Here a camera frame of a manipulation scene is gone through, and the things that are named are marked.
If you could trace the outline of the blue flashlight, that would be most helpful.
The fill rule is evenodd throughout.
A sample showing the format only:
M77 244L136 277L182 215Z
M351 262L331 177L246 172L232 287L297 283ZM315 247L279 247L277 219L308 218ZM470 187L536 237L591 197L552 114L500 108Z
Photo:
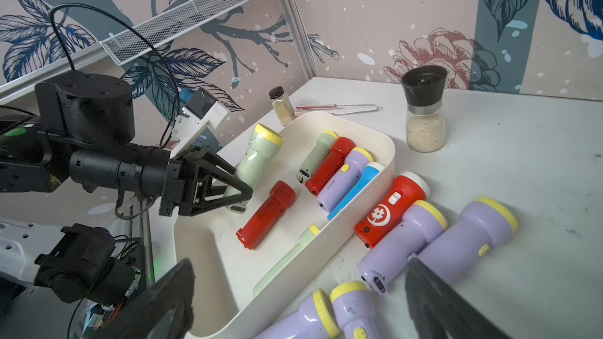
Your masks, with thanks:
M335 218L369 183L371 183L385 167L377 162L369 163L361 174L358 182L353 185L350 191L343 197L339 204L329 213L328 221Z

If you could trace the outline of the green flashlight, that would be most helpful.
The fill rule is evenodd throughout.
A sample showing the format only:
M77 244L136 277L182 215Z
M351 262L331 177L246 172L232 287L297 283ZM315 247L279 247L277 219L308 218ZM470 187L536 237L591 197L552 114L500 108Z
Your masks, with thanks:
M320 233L320 229L316 224L312 224L309 226L304 232L301 234L298 243L293 246L281 259L273 265L272 268L256 283L254 286L252 293L255 297L258 295L262 289L273 280L273 278L293 259L295 258L302 250L304 250L307 245Z
M257 124L249 139L249 148L236 168L235 176L254 192L269 161L276 157L283 143L284 138L279 133Z
M339 135L330 130L324 131L318 136L315 146L306 156L296 174L296 179L300 184L304 185L318 171L337 139L339 139Z

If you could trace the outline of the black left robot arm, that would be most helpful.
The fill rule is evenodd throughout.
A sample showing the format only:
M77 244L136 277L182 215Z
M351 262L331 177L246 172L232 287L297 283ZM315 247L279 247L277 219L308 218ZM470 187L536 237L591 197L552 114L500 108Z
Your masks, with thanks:
M1 119L1 190L55 191L71 179L86 191L132 192L141 209L158 203L192 217L248 201L253 190L209 148L135 144L130 85L70 71L38 83L39 114Z

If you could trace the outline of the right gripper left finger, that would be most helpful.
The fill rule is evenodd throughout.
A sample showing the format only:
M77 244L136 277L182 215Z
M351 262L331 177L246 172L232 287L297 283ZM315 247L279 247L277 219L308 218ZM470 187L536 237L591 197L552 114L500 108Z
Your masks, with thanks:
M120 312L96 338L183 338L193 326L193 264L185 258Z

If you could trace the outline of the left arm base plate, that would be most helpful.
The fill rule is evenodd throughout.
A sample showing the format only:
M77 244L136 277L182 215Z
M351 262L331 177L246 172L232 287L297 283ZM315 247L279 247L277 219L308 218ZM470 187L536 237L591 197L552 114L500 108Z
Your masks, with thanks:
M74 224L57 245L35 259L36 287L75 304L67 338L92 337L147 287L142 238Z

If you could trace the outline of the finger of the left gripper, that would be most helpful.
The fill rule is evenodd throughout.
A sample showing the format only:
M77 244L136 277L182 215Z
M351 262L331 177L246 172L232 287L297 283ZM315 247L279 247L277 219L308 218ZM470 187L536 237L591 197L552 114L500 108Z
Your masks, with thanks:
M186 153L185 166L186 216L243 203L253 195L253 188L236 176L236 168L207 147Z

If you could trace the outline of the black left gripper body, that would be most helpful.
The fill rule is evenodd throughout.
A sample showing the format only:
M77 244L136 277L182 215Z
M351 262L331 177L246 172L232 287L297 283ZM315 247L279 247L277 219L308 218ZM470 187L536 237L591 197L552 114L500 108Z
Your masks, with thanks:
M159 208L161 217L171 217L176 208L179 208L180 216L186 217L207 211L199 197L203 177L198 171L199 162L205 155L206 152L186 152L168 161Z

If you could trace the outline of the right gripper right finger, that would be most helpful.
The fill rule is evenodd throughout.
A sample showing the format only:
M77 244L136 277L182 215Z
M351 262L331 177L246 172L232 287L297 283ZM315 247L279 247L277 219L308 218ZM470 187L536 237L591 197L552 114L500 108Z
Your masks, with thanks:
M420 338L508 338L419 259L405 279L409 315Z

